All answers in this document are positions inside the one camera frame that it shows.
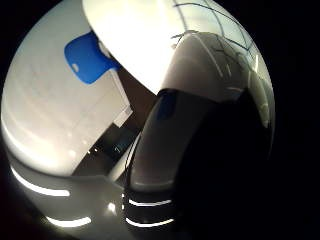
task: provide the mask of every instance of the glossy surface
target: glossy surface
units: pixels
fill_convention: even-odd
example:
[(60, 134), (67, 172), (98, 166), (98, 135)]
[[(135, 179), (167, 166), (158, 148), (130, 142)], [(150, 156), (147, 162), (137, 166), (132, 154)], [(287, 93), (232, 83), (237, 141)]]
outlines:
[(90, 26), (113, 56), (154, 94), (185, 32), (223, 37), (271, 86), (265, 62), (241, 24), (209, 0), (83, 0)]
[(88, 32), (81, 2), (61, 2), (27, 34), (4, 84), (5, 142), (20, 161), (48, 174), (71, 175), (101, 134), (130, 115), (114, 70), (88, 86), (65, 59), (65, 46)]
[[(84, 0), (83, 7), (88, 22), (78, 0), (44, 16), (7, 76), (2, 133), (23, 191), (80, 239), (198, 239), (190, 234), (196, 224), (214, 231), (224, 216), (215, 207), (226, 169), (245, 175), (272, 142), (273, 92), (256, 45), (213, 1)], [(92, 85), (77, 79), (63, 49), (91, 30), (88, 23), (100, 50), (129, 73), (111, 70)], [(138, 137), (132, 145), (114, 140), (104, 134), (111, 126)], [(118, 161), (107, 171), (94, 166), (110, 160), (103, 153)], [(208, 209), (213, 226), (201, 219)]]

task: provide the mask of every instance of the light strip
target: light strip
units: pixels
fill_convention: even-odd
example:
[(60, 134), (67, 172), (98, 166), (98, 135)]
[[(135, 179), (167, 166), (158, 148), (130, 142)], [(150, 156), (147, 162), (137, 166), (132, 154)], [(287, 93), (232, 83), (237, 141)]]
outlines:
[(49, 218), (46, 217), (48, 219), (49, 222), (51, 222), (52, 224), (58, 226), (58, 227), (80, 227), (83, 225), (86, 225), (88, 223), (91, 223), (91, 218), (89, 217), (84, 217), (84, 218), (80, 218), (80, 219), (76, 219), (76, 220), (72, 220), (72, 221), (60, 221), (60, 220), (56, 220), (53, 218)]
[(153, 202), (153, 203), (139, 203), (129, 199), (129, 203), (138, 207), (154, 207), (154, 206), (160, 206), (160, 205), (171, 203), (171, 200), (165, 200), (165, 201)]
[(258, 57), (258, 55), (256, 55), (256, 64), (255, 64), (255, 66), (254, 66), (254, 71), (256, 72), (256, 73), (258, 73), (258, 62), (259, 62), (259, 57)]
[(168, 220), (165, 220), (162, 222), (157, 222), (157, 223), (137, 223), (137, 222), (131, 221), (129, 218), (126, 218), (126, 221), (127, 221), (127, 223), (129, 223), (132, 226), (146, 228), (146, 227), (158, 227), (161, 225), (171, 223), (174, 220), (171, 218), (171, 219), (168, 219)]
[(39, 187), (36, 186), (30, 182), (28, 182), (27, 180), (25, 180), (24, 178), (22, 178), (14, 169), (13, 167), (11, 167), (11, 171), (13, 173), (13, 175), (16, 177), (16, 179), (22, 184), (24, 185), (26, 188), (29, 188), (32, 191), (35, 191), (37, 193), (40, 194), (44, 194), (44, 195), (49, 195), (49, 196), (55, 196), (55, 197), (68, 197), (70, 196), (70, 192), (68, 190), (53, 190), (53, 189), (48, 189), (48, 188), (43, 188), (43, 187)]

